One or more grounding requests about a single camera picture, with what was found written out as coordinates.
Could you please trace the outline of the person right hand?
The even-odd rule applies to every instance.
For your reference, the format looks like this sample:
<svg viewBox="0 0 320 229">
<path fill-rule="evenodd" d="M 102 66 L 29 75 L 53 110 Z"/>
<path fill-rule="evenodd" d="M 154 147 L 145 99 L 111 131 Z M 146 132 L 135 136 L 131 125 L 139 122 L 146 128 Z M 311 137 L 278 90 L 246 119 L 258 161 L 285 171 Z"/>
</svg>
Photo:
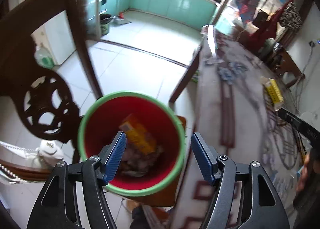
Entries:
<svg viewBox="0 0 320 229">
<path fill-rule="evenodd" d="M 297 182 L 297 187 L 296 187 L 297 193 L 301 192 L 304 189 L 306 182 L 308 181 L 308 178 L 310 177 L 312 169 L 313 169 L 313 163 L 310 161 L 310 153 L 308 153 L 305 156 L 304 165 L 302 167 L 300 177 Z"/>
</svg>

